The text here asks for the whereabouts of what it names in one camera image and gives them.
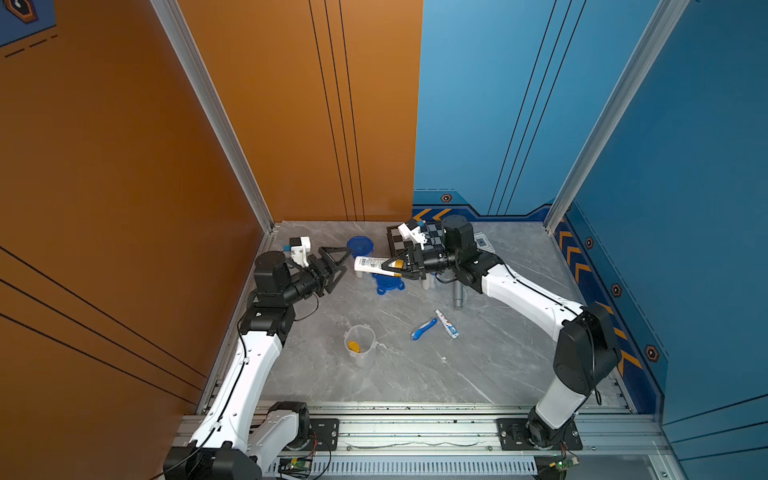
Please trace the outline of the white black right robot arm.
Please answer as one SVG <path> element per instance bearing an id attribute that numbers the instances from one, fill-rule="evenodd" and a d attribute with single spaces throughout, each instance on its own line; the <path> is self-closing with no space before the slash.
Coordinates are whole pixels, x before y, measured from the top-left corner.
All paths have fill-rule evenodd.
<path id="1" fill-rule="evenodd" d="M 454 281 L 496 299 L 532 321 L 556 343 L 554 379 L 526 420 L 535 448 L 560 446 L 577 412 L 589 398 L 599 400 L 599 383 L 620 360 L 607 309 L 561 297 L 514 271 L 499 255 L 481 249 L 472 224 L 461 215 L 440 224 L 411 219 L 397 228 L 404 249 L 385 260 L 390 276 L 424 280 L 449 272 Z"/>

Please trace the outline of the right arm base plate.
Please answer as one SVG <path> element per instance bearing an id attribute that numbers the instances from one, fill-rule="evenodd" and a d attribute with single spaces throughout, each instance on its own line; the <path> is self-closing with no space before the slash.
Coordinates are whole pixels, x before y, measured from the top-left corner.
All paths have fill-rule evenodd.
<path id="1" fill-rule="evenodd" d="M 496 420 L 497 433 L 504 451 L 566 451 L 583 449 L 579 431 L 573 419 L 558 429 L 549 427 L 543 420 L 500 418 Z"/>

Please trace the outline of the blue toothbrush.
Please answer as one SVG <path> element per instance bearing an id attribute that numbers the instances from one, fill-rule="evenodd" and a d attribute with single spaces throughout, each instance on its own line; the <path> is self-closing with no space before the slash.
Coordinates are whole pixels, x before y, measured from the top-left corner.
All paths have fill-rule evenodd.
<path id="1" fill-rule="evenodd" d="M 439 320 L 437 318 L 432 318 L 431 320 L 429 320 L 429 321 L 427 321 L 427 322 L 425 322 L 425 323 L 423 323 L 421 325 L 418 325 L 411 332 L 411 335 L 410 335 L 411 340 L 412 341 L 419 340 L 429 329 L 434 327 L 438 322 L 439 322 Z"/>

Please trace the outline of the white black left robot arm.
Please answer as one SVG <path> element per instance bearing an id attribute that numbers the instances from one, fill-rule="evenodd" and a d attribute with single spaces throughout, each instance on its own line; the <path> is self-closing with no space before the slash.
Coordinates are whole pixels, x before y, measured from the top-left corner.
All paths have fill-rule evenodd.
<path id="1" fill-rule="evenodd" d="M 189 442 L 170 449 L 161 478 L 260 479 L 286 446 L 308 441 L 310 416 L 303 402 L 275 403 L 258 427 L 253 417 L 296 320 L 295 304 L 332 292 L 350 255 L 347 247 L 321 247 L 313 254 L 307 238 L 300 237 L 288 252 L 267 251 L 256 258 L 255 288 L 237 324 L 229 371 Z"/>

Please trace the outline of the toothpaste tube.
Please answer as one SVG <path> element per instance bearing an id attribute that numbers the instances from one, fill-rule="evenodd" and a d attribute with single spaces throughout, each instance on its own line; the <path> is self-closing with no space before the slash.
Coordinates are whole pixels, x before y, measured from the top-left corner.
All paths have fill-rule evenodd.
<path id="1" fill-rule="evenodd" d="M 456 339 L 459 336 L 459 332 L 457 328 L 454 326 L 454 324 L 447 319 L 447 317 L 438 309 L 435 310 L 435 314 L 437 319 L 440 321 L 440 323 L 443 325 L 445 330 L 447 331 L 448 335 L 452 339 Z"/>

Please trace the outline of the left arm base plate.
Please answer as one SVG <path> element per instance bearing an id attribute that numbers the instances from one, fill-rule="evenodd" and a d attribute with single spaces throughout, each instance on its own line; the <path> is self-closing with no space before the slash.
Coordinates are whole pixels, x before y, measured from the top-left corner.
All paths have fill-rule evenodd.
<path id="1" fill-rule="evenodd" d="M 284 450 L 311 453 L 313 451 L 335 452 L 339 439 L 339 420 L 336 418 L 311 418 L 301 426 L 298 437 Z"/>

